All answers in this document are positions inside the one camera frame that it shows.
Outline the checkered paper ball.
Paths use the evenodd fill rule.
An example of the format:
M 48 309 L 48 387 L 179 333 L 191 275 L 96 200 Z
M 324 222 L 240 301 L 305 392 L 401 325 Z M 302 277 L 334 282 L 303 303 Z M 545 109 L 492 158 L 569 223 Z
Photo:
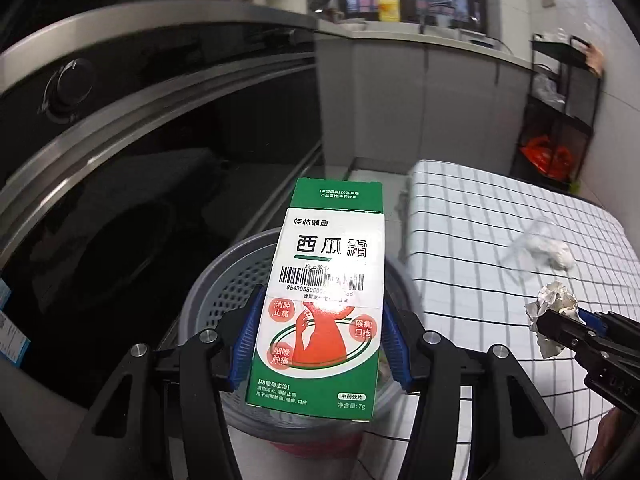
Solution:
M 564 346 L 544 336 L 538 328 L 538 320 L 547 311 L 563 315 L 582 325 L 585 325 L 585 322 L 579 317 L 579 307 L 576 297 L 564 284 L 558 281 L 544 286 L 538 292 L 537 298 L 533 302 L 526 304 L 525 312 L 528 317 L 529 329 L 537 337 L 540 355 L 544 359 L 551 359 L 558 356 L 564 350 Z

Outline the clear plastic cup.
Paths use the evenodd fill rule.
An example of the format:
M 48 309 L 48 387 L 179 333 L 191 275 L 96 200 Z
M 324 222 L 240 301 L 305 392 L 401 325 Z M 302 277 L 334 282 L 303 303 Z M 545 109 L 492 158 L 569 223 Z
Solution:
M 526 226 L 507 248 L 500 252 L 498 263 L 516 273 L 533 273 L 553 262 L 556 226 L 539 217 Z

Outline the green white medicine box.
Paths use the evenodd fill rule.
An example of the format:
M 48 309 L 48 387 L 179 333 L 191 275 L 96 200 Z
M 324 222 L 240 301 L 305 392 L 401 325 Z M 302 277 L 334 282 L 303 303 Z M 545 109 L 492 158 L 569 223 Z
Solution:
M 271 260 L 247 403 L 370 420 L 384 270 L 382 184 L 298 179 Z

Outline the grey perforated trash basket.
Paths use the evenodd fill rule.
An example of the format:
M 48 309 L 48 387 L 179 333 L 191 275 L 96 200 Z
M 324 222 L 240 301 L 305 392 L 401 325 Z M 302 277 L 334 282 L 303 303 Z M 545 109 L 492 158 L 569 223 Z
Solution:
M 180 314 L 177 341 L 184 344 L 193 335 L 216 330 L 227 313 L 245 306 L 253 289 L 265 285 L 276 250 L 278 228 L 241 240 L 216 258 L 191 287 Z M 419 313 L 421 301 L 416 285 L 402 263 L 386 255 L 385 299 L 399 310 Z M 320 442 L 364 429 L 362 422 L 345 422 L 252 408 L 244 401 L 247 384 L 234 393 L 224 393 L 221 405 L 228 424 L 250 436 L 278 443 Z

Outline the grey kitchen cabinets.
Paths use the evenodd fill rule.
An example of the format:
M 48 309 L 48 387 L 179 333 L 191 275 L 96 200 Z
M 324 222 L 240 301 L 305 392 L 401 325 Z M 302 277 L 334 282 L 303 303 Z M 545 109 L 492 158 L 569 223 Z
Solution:
M 411 24 L 321 22 L 314 42 L 329 177 L 400 174 L 420 159 L 509 173 L 529 62 Z

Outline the white black grid tablecloth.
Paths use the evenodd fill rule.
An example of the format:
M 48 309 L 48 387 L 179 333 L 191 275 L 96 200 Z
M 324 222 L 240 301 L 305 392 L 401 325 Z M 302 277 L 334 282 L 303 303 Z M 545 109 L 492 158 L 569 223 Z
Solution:
M 406 174 L 359 169 L 352 180 L 382 184 L 387 250 L 416 286 L 423 325 L 462 348 L 507 346 L 593 477 L 624 433 L 620 413 L 585 386 L 572 352 L 542 357 L 525 307 L 560 282 L 588 311 L 638 318 L 639 259 L 620 222 L 585 200 L 452 162 L 422 160 Z M 570 270 L 516 266 L 509 248 L 536 222 L 567 242 Z

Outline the red plastic bag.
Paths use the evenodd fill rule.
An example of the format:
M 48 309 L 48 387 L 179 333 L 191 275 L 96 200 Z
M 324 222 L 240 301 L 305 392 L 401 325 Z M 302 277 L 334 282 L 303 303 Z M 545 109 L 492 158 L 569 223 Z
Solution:
M 534 136 L 521 148 L 524 157 L 545 177 L 566 180 L 575 166 L 574 156 L 561 144 L 554 144 L 548 136 Z

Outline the blue energy label sticker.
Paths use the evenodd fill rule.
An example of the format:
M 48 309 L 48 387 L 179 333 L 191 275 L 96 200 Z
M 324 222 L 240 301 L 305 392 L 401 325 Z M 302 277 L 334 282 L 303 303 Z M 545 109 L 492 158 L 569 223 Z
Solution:
M 11 289 L 0 280 L 0 351 L 13 366 L 19 367 L 24 359 L 30 340 L 3 312 L 11 297 Z

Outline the black metal shelf rack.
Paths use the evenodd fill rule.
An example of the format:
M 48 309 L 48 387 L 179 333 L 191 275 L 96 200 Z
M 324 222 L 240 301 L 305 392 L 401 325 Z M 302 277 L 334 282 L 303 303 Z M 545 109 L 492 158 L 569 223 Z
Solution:
M 604 56 L 562 30 L 530 40 L 523 121 L 510 175 L 550 191 L 575 194 L 594 138 L 604 83 Z

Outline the clear plastic bag on shelf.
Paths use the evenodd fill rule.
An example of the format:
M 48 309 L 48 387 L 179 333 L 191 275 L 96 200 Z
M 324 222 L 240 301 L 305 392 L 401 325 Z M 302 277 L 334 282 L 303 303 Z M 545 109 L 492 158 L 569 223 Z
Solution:
M 536 74 L 532 83 L 532 95 L 556 110 L 562 110 L 565 98 L 556 88 L 556 83 L 544 74 Z

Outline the black built-in oven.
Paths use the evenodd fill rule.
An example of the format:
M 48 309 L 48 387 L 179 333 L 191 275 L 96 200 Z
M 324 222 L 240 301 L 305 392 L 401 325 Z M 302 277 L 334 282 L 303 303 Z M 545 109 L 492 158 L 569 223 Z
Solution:
M 90 405 L 159 344 L 198 274 L 322 161 L 318 23 L 248 3 L 132 2 L 1 57 L 6 356 Z

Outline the yellow detergent bottle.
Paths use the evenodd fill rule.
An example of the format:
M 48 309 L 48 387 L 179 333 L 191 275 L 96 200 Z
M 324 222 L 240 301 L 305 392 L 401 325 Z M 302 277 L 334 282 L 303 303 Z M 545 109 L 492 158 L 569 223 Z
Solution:
M 378 20 L 384 23 L 400 22 L 400 0 L 376 0 Z

